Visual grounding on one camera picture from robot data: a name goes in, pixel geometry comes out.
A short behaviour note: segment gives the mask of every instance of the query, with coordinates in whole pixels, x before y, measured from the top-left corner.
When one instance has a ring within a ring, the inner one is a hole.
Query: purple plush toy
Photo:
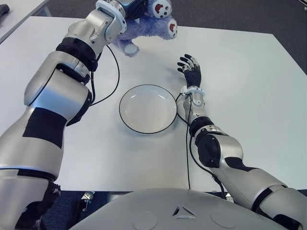
[[[173,39],[177,35],[177,22],[170,14],[172,5],[169,0],[148,0],[147,11],[138,20],[127,20],[127,30],[120,34],[113,42],[127,56],[133,57],[139,48],[132,39],[139,36],[159,36],[165,40]]]

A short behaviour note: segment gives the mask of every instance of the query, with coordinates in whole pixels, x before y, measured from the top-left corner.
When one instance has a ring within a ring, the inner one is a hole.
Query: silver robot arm
[[[287,229],[307,229],[307,198],[264,170],[243,164],[240,143],[217,127],[205,113],[199,64],[189,55],[181,60],[184,63],[178,63],[178,70],[185,74],[188,84],[182,90],[185,119],[190,135],[195,138],[201,163],[210,168],[238,205]]]
[[[99,0],[68,29],[24,92],[25,113],[0,137],[0,230],[40,229],[41,216],[59,196],[66,126],[92,103],[85,86],[105,45],[125,32],[125,18],[144,14],[144,0]]]

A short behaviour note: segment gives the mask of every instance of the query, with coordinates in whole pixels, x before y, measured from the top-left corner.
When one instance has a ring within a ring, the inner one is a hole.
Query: plate rim
[[[143,132],[140,132],[140,131],[137,131],[137,130],[131,128],[130,126],[128,126],[128,125],[126,124],[126,122],[124,121],[124,119],[122,118],[121,113],[120,113],[120,104],[121,104],[121,101],[123,100],[124,96],[125,96],[129,91],[133,90],[134,88],[137,88],[137,87],[140,87],[140,86],[144,86],[144,85],[156,86],[156,87],[159,87],[159,88],[161,88],[161,89],[167,91],[167,92],[172,96],[172,98],[174,99],[174,102],[175,102],[175,105],[176,105],[176,113],[175,113],[175,116],[174,116],[173,121],[172,121],[167,127],[165,127],[164,129],[162,129],[162,130],[160,130],[160,131],[157,131],[157,132],[153,132],[153,133],[143,133]],[[173,122],[175,121],[175,119],[176,119],[176,117],[177,117],[178,105],[177,105],[177,103],[176,103],[176,100],[175,100],[174,96],[173,96],[173,95],[170,93],[170,91],[168,91],[167,89],[165,89],[165,88],[163,88],[163,87],[161,87],[161,86],[159,86],[159,85],[154,85],[154,84],[142,84],[142,85],[134,86],[134,87],[132,87],[131,89],[127,90],[127,92],[125,92],[125,94],[124,94],[124,95],[121,97],[121,99],[120,99],[120,102],[119,102],[119,105],[118,105],[118,111],[119,111],[119,116],[120,116],[121,120],[123,121],[123,123],[124,123],[129,129],[131,129],[131,130],[133,130],[133,131],[135,131],[135,132],[137,132],[137,133],[142,133],[142,134],[155,134],[155,133],[160,133],[160,132],[166,130],[168,127],[170,127],[170,126],[173,124]]]

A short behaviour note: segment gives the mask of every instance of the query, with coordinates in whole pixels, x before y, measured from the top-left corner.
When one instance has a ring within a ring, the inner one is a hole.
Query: white desk
[[[0,43],[29,16],[51,16],[47,2],[48,0],[0,0],[0,5],[7,4],[10,8],[10,12],[0,19]]]
[[[0,45],[0,133],[24,112],[27,83],[75,21],[30,17]],[[118,90],[66,128],[57,183],[63,190],[81,191],[187,187],[183,122],[176,119],[158,134],[138,134],[123,124],[118,105],[140,84],[163,86],[176,97],[185,84],[177,61],[188,53],[201,64],[208,115],[240,141],[245,164],[306,189],[307,76],[299,66],[271,34],[188,27],[178,32],[172,41],[138,38],[141,52],[134,58],[111,46],[121,71]],[[95,74],[97,100],[112,92],[116,81],[116,64],[105,49]],[[189,161],[192,189],[219,191]]]

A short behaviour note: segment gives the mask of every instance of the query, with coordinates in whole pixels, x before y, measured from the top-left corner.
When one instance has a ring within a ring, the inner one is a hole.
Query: black wire
[[[179,97],[180,97],[181,95],[182,95],[182,93],[180,93],[180,94],[178,95],[178,97],[176,98],[176,103],[177,103],[177,101],[178,101],[178,99],[179,99]],[[177,116],[179,116],[179,118],[180,118],[184,123],[186,123],[187,125],[189,125],[188,122],[186,122],[186,120],[183,119],[183,118],[179,115],[178,111],[177,111]]]
[[[98,103],[100,103],[100,102],[103,102],[105,99],[107,99],[107,98],[109,98],[110,96],[112,96],[112,94],[116,91],[116,89],[117,89],[117,87],[118,87],[118,84],[119,84],[119,78],[120,78],[119,65],[118,65],[117,59],[116,59],[116,57],[115,57],[113,51],[111,50],[111,48],[110,48],[109,46],[107,46],[107,47],[108,47],[108,49],[111,51],[111,53],[112,53],[112,55],[113,55],[113,57],[114,57],[114,59],[115,59],[115,61],[116,61],[117,70],[118,70],[118,80],[117,80],[117,84],[116,84],[115,89],[113,90],[113,92],[112,92],[109,96],[105,97],[104,99],[102,99],[102,100],[100,100],[100,101],[98,101],[98,102],[96,102],[96,103],[91,104],[90,106],[93,106],[93,105],[95,105],[95,104],[98,104]]]
[[[94,85],[94,72],[91,72],[91,85],[92,85],[92,94],[93,94],[91,104],[93,104],[96,98],[95,85]]]
[[[100,57],[101,57],[102,52],[98,55],[97,57],[97,62],[99,61]],[[93,97],[92,97],[92,102],[91,104],[94,103],[95,98],[96,98],[96,92],[95,92],[95,85],[94,85],[94,72],[91,72],[91,85],[92,85],[92,93],[93,93]]]
[[[186,131],[186,153],[187,153],[187,169],[188,169],[188,183],[189,183],[189,189],[191,189],[190,184],[190,173],[189,173],[189,154],[188,154],[188,131],[189,131],[189,120],[190,120],[190,114],[191,114],[191,106],[192,106],[192,99],[190,96],[190,109],[189,109],[189,115],[188,115],[188,122],[187,122],[187,131]]]
[[[220,186],[221,188],[221,193],[222,193],[222,198],[226,200],[226,196],[225,196],[225,190],[224,190],[224,187],[221,183],[221,181],[217,178],[217,176],[212,173],[211,171],[209,171],[208,169],[205,169],[204,167],[202,167],[200,164],[198,164],[198,162],[196,161],[196,159],[194,158],[194,155],[192,154],[192,147],[191,147],[191,144],[192,144],[192,136],[190,136],[190,142],[189,142],[189,149],[190,149],[190,154],[191,154],[191,157],[193,159],[193,161],[197,164],[198,167],[200,167],[201,169],[203,169],[204,171],[206,171],[207,173],[209,173],[212,178],[214,179],[215,182],[217,182],[217,184]]]

